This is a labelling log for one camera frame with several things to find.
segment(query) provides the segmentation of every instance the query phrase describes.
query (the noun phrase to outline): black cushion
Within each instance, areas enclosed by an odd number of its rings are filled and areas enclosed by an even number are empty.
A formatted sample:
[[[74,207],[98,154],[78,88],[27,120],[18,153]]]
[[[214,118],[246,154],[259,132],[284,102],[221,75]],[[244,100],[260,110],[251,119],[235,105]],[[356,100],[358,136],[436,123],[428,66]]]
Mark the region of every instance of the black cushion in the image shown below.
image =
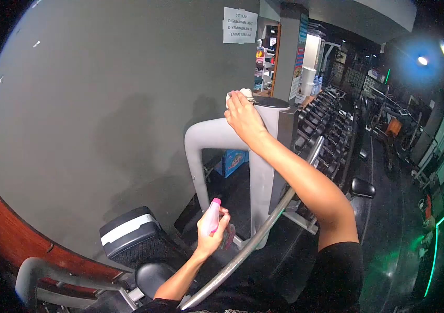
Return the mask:
[[[173,268],[164,263],[148,263],[135,272],[135,283],[146,297],[153,299],[158,288],[173,274]]]
[[[365,180],[353,178],[351,193],[355,196],[373,199],[375,196],[375,187]]]

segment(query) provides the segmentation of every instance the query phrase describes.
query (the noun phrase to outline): spray bottle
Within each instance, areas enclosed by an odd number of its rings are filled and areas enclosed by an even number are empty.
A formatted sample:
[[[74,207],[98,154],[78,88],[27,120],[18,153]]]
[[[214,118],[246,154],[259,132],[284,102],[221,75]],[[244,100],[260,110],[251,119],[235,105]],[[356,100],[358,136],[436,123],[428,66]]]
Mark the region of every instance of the spray bottle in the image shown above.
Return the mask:
[[[201,225],[201,236],[208,237],[219,228],[219,212],[221,201],[219,198],[213,198],[210,207],[205,212],[203,224]]]

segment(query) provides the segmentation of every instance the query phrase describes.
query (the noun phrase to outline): black shirt sleeve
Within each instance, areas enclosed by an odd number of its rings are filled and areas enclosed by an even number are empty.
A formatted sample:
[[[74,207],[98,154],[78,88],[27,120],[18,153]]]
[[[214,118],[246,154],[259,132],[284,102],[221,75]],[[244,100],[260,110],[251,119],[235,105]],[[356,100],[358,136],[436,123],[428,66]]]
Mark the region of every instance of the black shirt sleeve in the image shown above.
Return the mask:
[[[144,304],[139,307],[137,310],[133,311],[133,313],[166,313],[166,312],[175,312],[177,306],[180,304],[180,301],[176,300],[166,300],[161,298],[156,298],[148,304]]]
[[[363,257],[357,242],[339,242],[319,251],[296,311],[359,312]]]

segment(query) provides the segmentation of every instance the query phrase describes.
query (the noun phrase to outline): green led light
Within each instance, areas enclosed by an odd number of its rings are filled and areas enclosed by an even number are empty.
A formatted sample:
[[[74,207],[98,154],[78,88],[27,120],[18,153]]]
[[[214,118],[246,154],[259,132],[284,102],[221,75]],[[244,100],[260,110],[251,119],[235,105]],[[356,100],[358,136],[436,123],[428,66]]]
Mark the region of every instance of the green led light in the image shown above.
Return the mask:
[[[429,283],[427,284],[427,289],[424,294],[424,298],[427,296],[427,293],[429,292],[429,287],[431,286],[431,280],[432,280],[432,274],[434,273],[434,265],[436,264],[436,254],[438,252],[438,226],[444,221],[443,218],[436,223],[436,245],[434,247],[434,260],[432,260],[432,269],[431,269],[431,276],[429,277]]]
[[[384,84],[387,84],[387,79],[389,78],[389,73],[391,72],[391,69],[389,69],[388,71],[387,71],[387,76],[385,77],[385,83]]]

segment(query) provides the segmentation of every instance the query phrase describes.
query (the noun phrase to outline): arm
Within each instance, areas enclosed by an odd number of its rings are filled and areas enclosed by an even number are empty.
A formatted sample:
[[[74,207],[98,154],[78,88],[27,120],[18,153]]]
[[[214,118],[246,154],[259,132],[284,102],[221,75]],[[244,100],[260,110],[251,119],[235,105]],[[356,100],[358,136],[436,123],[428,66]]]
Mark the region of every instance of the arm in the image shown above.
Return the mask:
[[[219,228],[209,237],[202,237],[200,235],[200,226],[203,223],[205,215],[197,222],[198,243],[196,250],[190,259],[158,288],[154,299],[182,300],[200,270],[201,265],[217,250],[222,242],[225,228],[229,224],[231,217],[229,216],[229,211],[225,208],[221,207],[220,212],[224,216],[220,219]]]
[[[227,122],[256,154],[292,186],[301,201],[318,218],[319,247],[337,242],[359,242],[351,204],[325,175],[296,155],[265,129],[254,106],[240,92],[232,92],[225,111]]]

